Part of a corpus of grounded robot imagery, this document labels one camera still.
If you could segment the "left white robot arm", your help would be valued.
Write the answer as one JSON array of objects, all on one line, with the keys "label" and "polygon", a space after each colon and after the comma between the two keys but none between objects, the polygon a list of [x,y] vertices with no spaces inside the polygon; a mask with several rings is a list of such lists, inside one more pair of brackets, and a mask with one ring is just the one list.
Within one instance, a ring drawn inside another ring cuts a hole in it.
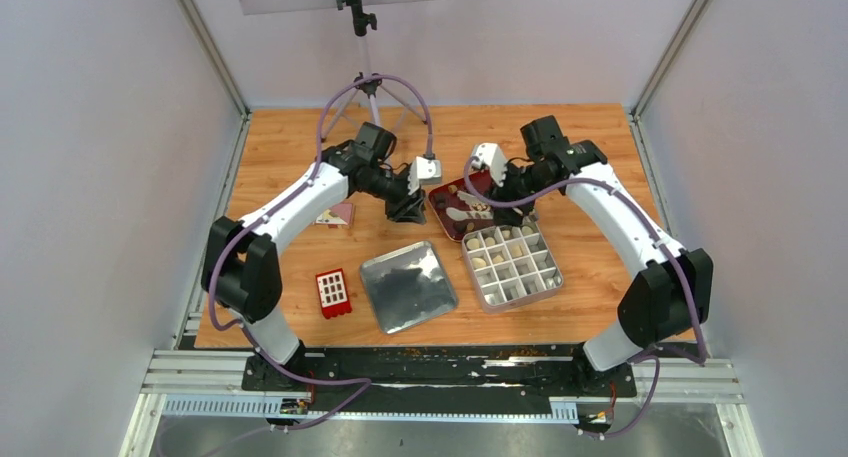
[{"label": "left white robot arm", "polygon": [[326,210],[361,192],[385,204],[388,220],[423,224],[424,186],[441,178],[441,163],[427,153],[392,170],[387,164],[396,136],[364,123],[355,138],[319,146],[316,160],[290,187],[259,209],[210,227],[201,287],[209,305],[222,305],[243,326],[253,346],[271,361],[268,377],[283,390],[298,388],[306,363],[295,356],[302,342],[279,307],[280,255]]}]

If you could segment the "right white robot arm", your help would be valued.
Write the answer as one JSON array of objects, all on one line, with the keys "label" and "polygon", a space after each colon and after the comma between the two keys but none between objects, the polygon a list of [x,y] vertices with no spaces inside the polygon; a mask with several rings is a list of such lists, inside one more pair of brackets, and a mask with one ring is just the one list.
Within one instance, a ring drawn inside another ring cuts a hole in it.
[{"label": "right white robot arm", "polygon": [[697,364],[707,358],[702,326],[709,315],[714,263],[702,248],[688,250],[656,223],[618,178],[608,157],[590,141],[570,141],[554,116],[524,125],[527,164],[517,165],[496,144],[474,152],[475,167],[493,182],[486,197],[497,224],[515,225],[554,191],[568,197],[598,227],[632,281],[615,321],[583,343],[571,380],[596,394],[611,369],[644,355],[662,341],[693,331],[697,351],[678,355]]}]

